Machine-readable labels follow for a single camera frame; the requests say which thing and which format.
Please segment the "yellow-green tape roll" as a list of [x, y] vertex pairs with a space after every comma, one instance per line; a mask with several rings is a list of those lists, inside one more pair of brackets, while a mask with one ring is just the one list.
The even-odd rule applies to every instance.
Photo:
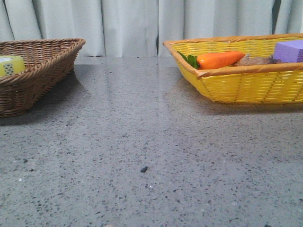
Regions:
[[25, 70], [24, 59], [17, 55], [0, 56], [0, 76], [12, 76]]

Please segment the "small black debris chip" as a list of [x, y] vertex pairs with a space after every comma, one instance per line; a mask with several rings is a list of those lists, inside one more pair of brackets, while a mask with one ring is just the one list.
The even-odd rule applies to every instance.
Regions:
[[142, 169], [140, 170], [140, 172], [141, 172], [141, 173], [145, 173], [147, 170], [148, 170], [148, 166], [145, 166], [144, 168], [142, 168]]

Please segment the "orange toy carrot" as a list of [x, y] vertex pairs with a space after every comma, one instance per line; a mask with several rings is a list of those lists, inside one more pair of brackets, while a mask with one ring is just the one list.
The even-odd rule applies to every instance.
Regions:
[[201, 55], [187, 55], [178, 52], [181, 57], [193, 68], [198, 70], [212, 70], [230, 66], [241, 60], [245, 53], [239, 51], [212, 52]]

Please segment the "white curtain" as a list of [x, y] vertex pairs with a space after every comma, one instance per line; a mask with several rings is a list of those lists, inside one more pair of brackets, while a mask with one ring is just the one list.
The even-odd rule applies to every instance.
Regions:
[[300, 0], [3, 0], [0, 39], [83, 38], [88, 57], [163, 57], [162, 43], [300, 33]]

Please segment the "brown ginger root toy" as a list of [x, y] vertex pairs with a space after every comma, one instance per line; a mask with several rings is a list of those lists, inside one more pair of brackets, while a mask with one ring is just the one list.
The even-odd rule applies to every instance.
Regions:
[[251, 57], [249, 54], [242, 57], [239, 61], [232, 64], [232, 66], [253, 66], [253, 65], [268, 65], [280, 64], [281, 60], [273, 58], [273, 55], [268, 57]]

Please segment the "brown wicker basket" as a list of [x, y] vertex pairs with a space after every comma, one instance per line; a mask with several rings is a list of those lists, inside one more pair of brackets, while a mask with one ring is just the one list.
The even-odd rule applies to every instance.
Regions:
[[0, 43], [2, 55], [23, 57], [26, 69], [0, 78], [0, 115], [24, 114], [74, 69], [83, 38], [38, 39]]

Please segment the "yellow woven basket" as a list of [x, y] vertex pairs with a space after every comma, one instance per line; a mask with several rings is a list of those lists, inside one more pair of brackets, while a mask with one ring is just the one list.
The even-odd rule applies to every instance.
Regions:
[[197, 70], [183, 55], [241, 51], [255, 57], [268, 57], [277, 42], [301, 40], [301, 33], [226, 36], [164, 41], [181, 74], [203, 96], [223, 103], [301, 103], [303, 64], [282, 63]]

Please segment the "purple foam block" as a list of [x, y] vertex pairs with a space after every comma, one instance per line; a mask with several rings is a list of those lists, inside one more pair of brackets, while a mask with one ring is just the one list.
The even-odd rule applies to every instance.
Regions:
[[303, 62], [303, 41], [292, 40], [277, 42], [273, 58], [284, 63]]

